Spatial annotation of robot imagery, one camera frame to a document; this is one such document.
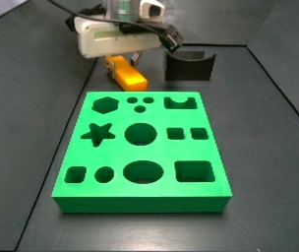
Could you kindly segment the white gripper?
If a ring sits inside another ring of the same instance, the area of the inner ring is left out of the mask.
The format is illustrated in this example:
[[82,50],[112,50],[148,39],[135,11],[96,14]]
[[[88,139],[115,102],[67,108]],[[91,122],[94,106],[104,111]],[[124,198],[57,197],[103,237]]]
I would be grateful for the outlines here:
[[80,17],[75,18],[75,31],[79,38],[79,50],[86,58],[106,56],[106,68],[115,79],[115,64],[112,55],[134,52],[130,64],[135,68],[143,55],[142,50],[156,48],[162,45],[154,33],[124,34],[118,25],[108,22],[94,21]]

